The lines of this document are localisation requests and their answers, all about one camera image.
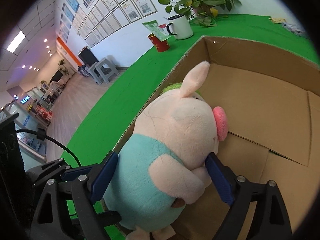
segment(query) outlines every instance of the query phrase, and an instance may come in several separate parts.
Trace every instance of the green table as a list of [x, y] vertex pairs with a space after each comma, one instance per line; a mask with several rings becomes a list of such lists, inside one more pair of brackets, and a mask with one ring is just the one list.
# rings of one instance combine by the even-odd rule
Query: green table
[[[177, 41], [171, 37], [168, 51], [158, 53], [153, 47], [146, 52], [92, 108], [68, 144], [82, 165], [103, 160], [159, 83], [202, 35], [260, 41], [319, 62], [309, 40], [272, 23], [267, 16], [230, 14], [228, 17], [220, 16], [216, 27], [194, 25], [192, 28], [194, 36], [189, 39]], [[68, 153], [64, 152], [62, 157], [73, 167], [77, 166]], [[122, 237], [115, 234], [113, 239]]]

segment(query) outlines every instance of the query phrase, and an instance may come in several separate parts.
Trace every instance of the red cup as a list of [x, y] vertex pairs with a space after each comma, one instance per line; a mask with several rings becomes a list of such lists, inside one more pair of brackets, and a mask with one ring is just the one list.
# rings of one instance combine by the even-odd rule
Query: red cup
[[164, 52], [170, 48], [167, 41], [160, 41], [156, 36], [154, 36], [154, 34], [150, 34], [148, 38], [151, 40], [158, 52]]

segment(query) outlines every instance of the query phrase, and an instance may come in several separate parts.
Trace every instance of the stuffed pig toy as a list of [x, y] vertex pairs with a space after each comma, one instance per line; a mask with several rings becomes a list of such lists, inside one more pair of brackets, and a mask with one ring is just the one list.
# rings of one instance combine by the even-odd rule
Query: stuffed pig toy
[[170, 224], [211, 183], [204, 161], [217, 153], [228, 128], [223, 109], [212, 110], [196, 93], [209, 66], [198, 64], [180, 88], [150, 103], [119, 153], [104, 198], [108, 209], [121, 215], [120, 224], [134, 230], [127, 240], [150, 240], [150, 232], [155, 240], [175, 235]]

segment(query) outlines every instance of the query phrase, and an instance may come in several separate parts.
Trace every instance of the ceiling light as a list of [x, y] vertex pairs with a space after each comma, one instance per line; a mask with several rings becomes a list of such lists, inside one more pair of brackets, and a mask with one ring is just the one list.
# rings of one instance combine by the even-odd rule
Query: ceiling light
[[20, 31], [7, 47], [7, 51], [10, 51], [11, 53], [13, 53], [16, 50], [16, 48], [19, 46], [19, 44], [23, 41], [24, 38], [25, 38], [25, 35], [23, 34], [23, 32]]

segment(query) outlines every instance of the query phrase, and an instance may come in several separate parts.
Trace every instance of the pink pig snout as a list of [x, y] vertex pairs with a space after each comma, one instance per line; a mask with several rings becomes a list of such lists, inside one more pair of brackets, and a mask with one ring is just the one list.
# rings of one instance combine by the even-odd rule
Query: pink pig snout
[[217, 124], [218, 140], [221, 142], [228, 134], [228, 119], [222, 107], [217, 106], [212, 111]]

